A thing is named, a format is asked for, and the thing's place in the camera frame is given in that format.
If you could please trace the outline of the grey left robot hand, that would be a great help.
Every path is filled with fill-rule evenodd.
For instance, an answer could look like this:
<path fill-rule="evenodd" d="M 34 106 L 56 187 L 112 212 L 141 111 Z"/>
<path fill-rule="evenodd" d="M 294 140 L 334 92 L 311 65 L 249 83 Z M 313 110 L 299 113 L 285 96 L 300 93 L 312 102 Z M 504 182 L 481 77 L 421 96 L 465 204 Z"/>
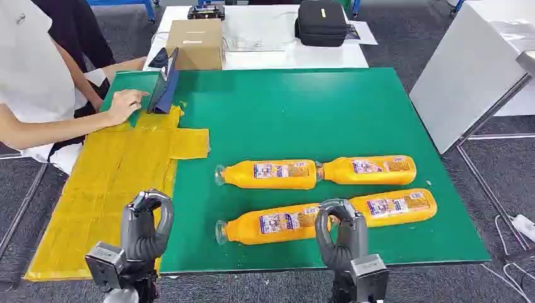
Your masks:
<path fill-rule="evenodd" d="M 121 248 L 128 260 L 154 261 L 167 248 L 173 226 L 172 200 L 156 189 L 140 191 L 122 212 Z"/>

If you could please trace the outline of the person's right hand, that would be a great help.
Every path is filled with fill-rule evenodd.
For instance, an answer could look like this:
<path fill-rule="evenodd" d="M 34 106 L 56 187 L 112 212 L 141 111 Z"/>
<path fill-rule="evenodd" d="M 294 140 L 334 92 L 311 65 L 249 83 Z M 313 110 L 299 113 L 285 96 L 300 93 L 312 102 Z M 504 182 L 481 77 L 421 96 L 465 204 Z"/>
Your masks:
<path fill-rule="evenodd" d="M 142 107 L 141 102 L 148 95 L 148 92 L 133 89 L 115 92 L 110 109 L 105 112 L 109 119 L 109 126 L 120 125 L 127 121 L 134 112 Z"/>

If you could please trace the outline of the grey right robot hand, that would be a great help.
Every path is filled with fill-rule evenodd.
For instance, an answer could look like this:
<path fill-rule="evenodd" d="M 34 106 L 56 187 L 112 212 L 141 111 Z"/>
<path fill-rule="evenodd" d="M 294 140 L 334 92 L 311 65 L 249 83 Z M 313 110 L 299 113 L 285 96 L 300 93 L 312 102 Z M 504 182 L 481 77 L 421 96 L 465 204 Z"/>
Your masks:
<path fill-rule="evenodd" d="M 336 241 L 327 227 L 330 216 L 339 220 Z M 367 255 L 365 217 L 347 199 L 327 199 L 319 204 L 315 236 L 321 258 L 332 271 L 350 271 L 352 260 Z"/>

